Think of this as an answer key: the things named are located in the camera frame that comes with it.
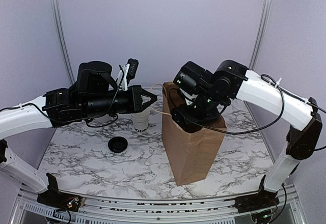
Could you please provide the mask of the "brown paper bag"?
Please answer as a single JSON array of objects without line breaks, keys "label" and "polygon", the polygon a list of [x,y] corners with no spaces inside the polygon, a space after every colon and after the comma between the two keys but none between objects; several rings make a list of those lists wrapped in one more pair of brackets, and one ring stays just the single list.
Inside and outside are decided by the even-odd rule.
[{"label": "brown paper bag", "polygon": [[225,134],[202,128],[184,131],[171,116],[172,109],[185,104],[173,82],[162,84],[161,138],[177,186],[204,180],[222,145]]}]

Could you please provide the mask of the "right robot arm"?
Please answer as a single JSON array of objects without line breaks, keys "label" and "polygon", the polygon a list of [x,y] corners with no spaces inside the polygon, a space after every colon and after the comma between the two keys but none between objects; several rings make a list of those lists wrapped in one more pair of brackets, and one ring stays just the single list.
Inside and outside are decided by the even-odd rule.
[{"label": "right robot arm", "polygon": [[269,75],[259,75],[233,60],[221,62],[215,72],[189,61],[173,82],[185,103],[173,108],[172,118],[184,130],[194,126],[210,129],[210,123],[220,115],[218,106],[227,107],[234,99],[254,104],[274,114],[277,120],[289,123],[286,146],[272,169],[263,176],[257,193],[235,199],[240,213],[277,205],[283,182],[316,149],[322,130],[316,100],[299,97],[283,89]]}]

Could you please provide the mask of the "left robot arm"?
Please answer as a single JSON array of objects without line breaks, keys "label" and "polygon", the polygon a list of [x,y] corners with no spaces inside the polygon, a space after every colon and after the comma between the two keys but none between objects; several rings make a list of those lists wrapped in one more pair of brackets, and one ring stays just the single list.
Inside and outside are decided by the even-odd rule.
[{"label": "left robot arm", "polygon": [[1,170],[28,186],[39,203],[76,211],[81,197],[60,191],[54,175],[20,158],[8,140],[72,123],[90,123],[107,115],[116,120],[118,115],[144,112],[157,101],[157,96],[140,85],[130,85],[138,64],[136,59],[129,59],[120,66],[117,78],[113,78],[109,63],[85,62],[79,65],[77,80],[69,88],[52,90],[31,101],[2,108]]}]

